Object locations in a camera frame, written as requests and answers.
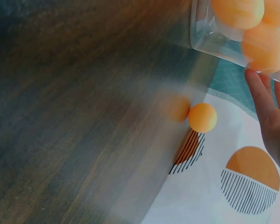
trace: clear plastic container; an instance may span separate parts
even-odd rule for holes
[[[276,1],[193,0],[192,47],[280,81],[280,21],[265,14],[268,2],[276,7]]]

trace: wooden table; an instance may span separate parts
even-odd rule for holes
[[[0,224],[137,224],[217,59],[189,48],[190,0],[0,0]]]

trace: teal cutting mat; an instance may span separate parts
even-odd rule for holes
[[[226,95],[230,96],[233,98],[233,103],[239,103],[244,106],[242,109],[246,110],[246,112],[255,114],[255,106],[245,81],[244,70],[241,66],[221,59],[210,84],[209,93],[212,93],[212,90],[216,90],[223,93],[219,97],[231,101],[231,98],[225,97]]]

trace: ping pong ball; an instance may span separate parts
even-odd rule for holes
[[[264,15],[264,0],[211,0],[215,16],[230,27],[251,29]]]
[[[250,69],[270,75],[280,70],[280,30],[260,23],[245,31],[243,55]]]
[[[262,21],[280,27],[280,0],[265,0],[265,14]]]
[[[173,122],[183,122],[189,113],[190,101],[182,95],[173,95],[162,105],[163,115]]]
[[[206,133],[216,126],[217,112],[211,105],[201,103],[190,109],[188,119],[194,131]]]

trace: black stripes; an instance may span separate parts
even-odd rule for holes
[[[257,215],[276,200],[277,192],[242,174],[224,169],[221,190],[228,204],[239,213]]]
[[[196,162],[202,155],[202,151],[204,149],[204,141],[204,133],[195,133],[194,131],[191,132],[186,140],[184,149],[181,151],[180,155],[177,158],[177,164],[175,164],[171,168],[169,174],[178,174],[191,167],[194,162]]]

